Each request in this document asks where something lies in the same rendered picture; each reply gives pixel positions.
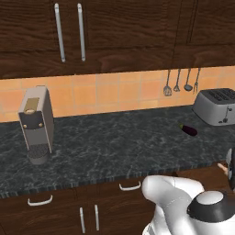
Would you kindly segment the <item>hanging metal spatula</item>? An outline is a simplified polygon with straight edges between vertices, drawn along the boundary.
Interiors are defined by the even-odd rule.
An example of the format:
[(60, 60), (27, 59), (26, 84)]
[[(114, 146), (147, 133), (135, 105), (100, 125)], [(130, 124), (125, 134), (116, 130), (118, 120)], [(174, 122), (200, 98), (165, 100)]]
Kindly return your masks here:
[(176, 84), (175, 84), (175, 86), (174, 86), (174, 88), (173, 88), (173, 90), (174, 90), (175, 92), (180, 92), (180, 87), (179, 87), (180, 73), (181, 73), (181, 69), (178, 69)]

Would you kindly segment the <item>hanging metal fork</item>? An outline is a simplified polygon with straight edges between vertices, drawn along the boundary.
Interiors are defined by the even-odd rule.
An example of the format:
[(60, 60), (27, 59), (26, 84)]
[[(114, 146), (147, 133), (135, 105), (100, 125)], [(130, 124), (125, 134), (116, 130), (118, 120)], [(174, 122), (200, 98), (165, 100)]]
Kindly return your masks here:
[(199, 79), (200, 71), (201, 71), (201, 68), (198, 68), (197, 75), (196, 75), (196, 81), (195, 81), (195, 84), (194, 84), (194, 94), (197, 94), (198, 79)]

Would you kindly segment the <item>dark wood drawer front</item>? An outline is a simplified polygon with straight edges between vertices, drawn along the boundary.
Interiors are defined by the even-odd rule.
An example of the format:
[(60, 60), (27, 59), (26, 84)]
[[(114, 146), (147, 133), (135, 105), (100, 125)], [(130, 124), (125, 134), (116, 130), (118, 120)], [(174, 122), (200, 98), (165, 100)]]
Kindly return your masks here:
[[(53, 199), (48, 205), (40, 207), (30, 207), (28, 205), (29, 198), (31, 202), (39, 202), (49, 199), (50, 195), (53, 195)], [(8, 197), (0, 199), (0, 217), (42, 210), (55, 210), (57, 208), (66, 207), (67, 205), (72, 204), (75, 200), (76, 194), (72, 188), (45, 191), (32, 195)]]
[(141, 188), (134, 191), (121, 191), (119, 189), (119, 184), (123, 187), (131, 187), (139, 184), (139, 181), (142, 184), (144, 177), (138, 178), (129, 178), (116, 180), (114, 182), (105, 182), (94, 185), (80, 185), (75, 188), (78, 198), (83, 199), (84, 201), (96, 201), (102, 198), (117, 197), (117, 196), (129, 196), (140, 194)]

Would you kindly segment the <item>hanging metal ladle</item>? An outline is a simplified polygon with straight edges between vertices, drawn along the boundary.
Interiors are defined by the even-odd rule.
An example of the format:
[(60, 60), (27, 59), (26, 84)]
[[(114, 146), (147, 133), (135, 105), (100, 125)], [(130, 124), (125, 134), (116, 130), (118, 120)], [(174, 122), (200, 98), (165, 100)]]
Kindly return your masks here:
[(187, 77), (186, 77), (186, 82), (185, 82), (185, 86), (184, 86), (184, 89), (187, 92), (190, 92), (193, 89), (193, 87), (188, 83), (190, 72), (191, 72), (191, 69), (188, 69), (188, 73), (187, 73)]

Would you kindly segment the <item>grey coffee machine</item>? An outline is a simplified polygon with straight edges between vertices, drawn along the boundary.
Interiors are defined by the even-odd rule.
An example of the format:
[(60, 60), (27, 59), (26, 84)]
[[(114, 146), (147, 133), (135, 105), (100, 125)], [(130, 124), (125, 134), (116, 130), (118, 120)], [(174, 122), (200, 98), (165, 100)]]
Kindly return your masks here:
[(50, 93), (45, 85), (29, 88), (18, 117), (32, 164), (45, 163), (52, 153), (54, 119)]

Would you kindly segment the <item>dark wood base cupboard door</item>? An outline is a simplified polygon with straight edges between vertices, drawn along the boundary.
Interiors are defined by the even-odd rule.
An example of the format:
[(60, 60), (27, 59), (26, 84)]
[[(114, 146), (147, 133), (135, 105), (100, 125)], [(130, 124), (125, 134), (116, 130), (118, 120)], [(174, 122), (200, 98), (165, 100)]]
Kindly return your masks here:
[[(95, 228), (95, 205), (99, 210), (99, 231)], [(93, 235), (142, 235), (151, 222), (155, 205), (142, 196), (102, 198), (91, 204)]]
[(70, 204), (55, 210), (42, 210), (0, 218), (6, 235), (90, 235), (84, 215), (85, 234), (82, 233), (80, 207)]

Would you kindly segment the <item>dark wood wall cupboard door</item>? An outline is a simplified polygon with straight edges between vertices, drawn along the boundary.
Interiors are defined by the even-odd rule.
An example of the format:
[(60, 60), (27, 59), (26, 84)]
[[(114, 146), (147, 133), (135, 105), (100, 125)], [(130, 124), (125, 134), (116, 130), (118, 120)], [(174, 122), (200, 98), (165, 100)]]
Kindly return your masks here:
[[(77, 4), (82, 4), (85, 62)], [(71, 0), (73, 68), (77, 74), (171, 67), (182, 0)]]
[[(65, 62), (55, 3), (59, 4)], [(68, 0), (0, 0), (0, 79), (65, 75), (72, 46)]]
[(235, 65), (235, 0), (186, 0), (181, 67)]

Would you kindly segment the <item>dark wood drawer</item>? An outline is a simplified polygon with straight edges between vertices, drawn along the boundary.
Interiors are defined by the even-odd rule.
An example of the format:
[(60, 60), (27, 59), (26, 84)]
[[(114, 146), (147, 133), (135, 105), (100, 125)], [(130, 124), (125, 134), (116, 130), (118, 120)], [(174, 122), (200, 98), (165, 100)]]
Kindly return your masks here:
[(129, 196), (140, 194), (141, 188), (134, 191), (121, 191), (119, 189), (119, 184), (123, 187), (131, 187), (139, 184), (139, 181), (142, 184), (144, 177), (138, 178), (129, 178), (116, 180), (114, 182), (105, 182), (94, 185), (80, 185), (75, 188), (78, 198), (83, 199), (84, 201), (96, 201), (102, 198), (117, 197), (117, 196)]
[[(30, 207), (28, 205), (29, 198), (31, 202), (39, 202), (49, 199), (50, 195), (53, 195), (53, 199), (48, 205), (40, 207)], [(72, 188), (45, 191), (32, 195), (8, 197), (0, 199), (0, 217), (42, 210), (55, 210), (57, 208), (66, 207), (67, 205), (72, 204), (75, 200), (76, 194)]]
[[(227, 165), (225, 161), (220, 161), (220, 163), (223, 166)], [(228, 177), (218, 167), (218, 164), (219, 162), (213, 162), (210, 166), (183, 169), (175, 171), (173, 175), (197, 180), (204, 186), (206, 191), (225, 191), (228, 194), (233, 194), (229, 187)]]

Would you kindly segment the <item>purple eggplant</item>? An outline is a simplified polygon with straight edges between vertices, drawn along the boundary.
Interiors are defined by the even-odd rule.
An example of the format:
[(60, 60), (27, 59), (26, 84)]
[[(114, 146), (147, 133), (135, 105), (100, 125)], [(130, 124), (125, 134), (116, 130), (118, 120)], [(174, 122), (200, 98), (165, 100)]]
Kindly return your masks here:
[(190, 135), (190, 136), (196, 136), (197, 135), (197, 130), (191, 127), (188, 127), (184, 124), (180, 124), (179, 128), (186, 134)]

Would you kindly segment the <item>silver toaster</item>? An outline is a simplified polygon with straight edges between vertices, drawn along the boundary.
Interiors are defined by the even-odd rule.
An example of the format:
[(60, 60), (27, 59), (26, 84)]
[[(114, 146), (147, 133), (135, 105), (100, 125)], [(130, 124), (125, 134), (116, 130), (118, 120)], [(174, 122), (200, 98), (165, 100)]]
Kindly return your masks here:
[(201, 90), (192, 110), (208, 125), (235, 125), (235, 91), (230, 88)]

